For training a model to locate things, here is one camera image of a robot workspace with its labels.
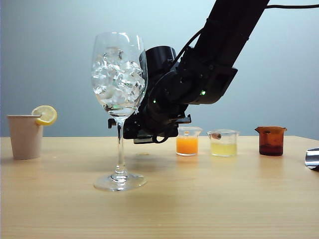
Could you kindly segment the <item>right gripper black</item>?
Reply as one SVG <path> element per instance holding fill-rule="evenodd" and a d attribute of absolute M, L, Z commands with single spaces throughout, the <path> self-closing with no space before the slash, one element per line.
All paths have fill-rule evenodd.
<path fill-rule="evenodd" d="M 190 115 L 178 114 L 177 117 L 168 117 L 156 121 L 149 115 L 141 112 L 132 113 L 124 122 L 124 139 L 157 139 L 176 137 L 180 124 L 191 123 Z"/>

